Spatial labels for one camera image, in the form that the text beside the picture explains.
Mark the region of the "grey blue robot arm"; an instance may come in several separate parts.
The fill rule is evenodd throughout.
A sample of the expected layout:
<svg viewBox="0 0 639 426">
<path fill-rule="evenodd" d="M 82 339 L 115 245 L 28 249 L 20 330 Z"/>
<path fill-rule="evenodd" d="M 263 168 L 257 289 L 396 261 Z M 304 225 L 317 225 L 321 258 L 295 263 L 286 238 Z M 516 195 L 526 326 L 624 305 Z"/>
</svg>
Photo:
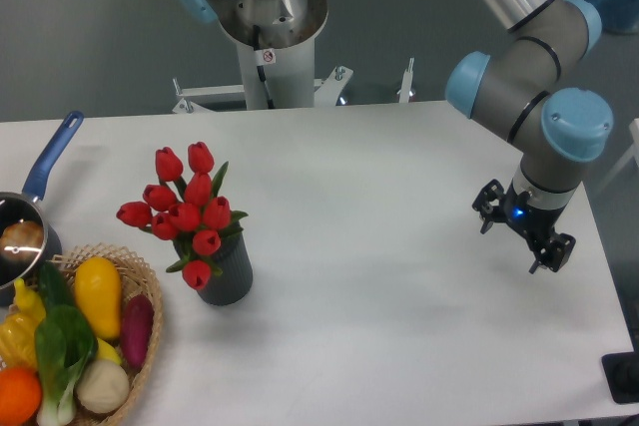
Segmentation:
<svg viewBox="0 0 639 426">
<path fill-rule="evenodd" d="M 332 106 L 351 72 L 315 76 L 315 39 L 326 0 L 179 0 L 203 23 L 219 22 L 234 41 L 251 110 Z M 446 101 L 514 146 L 522 159 L 508 187 L 487 184 L 473 202 L 484 228 L 504 223 L 523 237 L 534 266 L 560 269 L 574 238 L 555 223 L 604 150 L 609 105 L 580 89 L 553 85 L 596 44 L 602 25 L 584 0 L 484 0 L 514 37 L 497 58 L 473 52 L 453 69 Z"/>
</svg>

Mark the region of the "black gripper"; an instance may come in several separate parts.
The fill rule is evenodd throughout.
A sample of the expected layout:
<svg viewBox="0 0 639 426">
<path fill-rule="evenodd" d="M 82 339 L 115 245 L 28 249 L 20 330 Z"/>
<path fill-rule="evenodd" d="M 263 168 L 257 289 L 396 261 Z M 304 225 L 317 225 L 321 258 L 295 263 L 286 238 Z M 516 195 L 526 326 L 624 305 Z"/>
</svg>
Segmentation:
<svg viewBox="0 0 639 426">
<path fill-rule="evenodd" d="M 555 232 L 554 226 L 560 209 L 543 210 L 526 204 L 529 194 L 517 194 L 513 185 L 504 192 L 502 184 L 493 179 L 486 184 L 472 203 L 482 221 L 481 234 L 486 234 L 496 223 L 506 223 L 522 236 L 534 255 L 529 273 L 537 269 L 559 271 L 569 260 L 576 239 L 567 233 Z"/>
</svg>

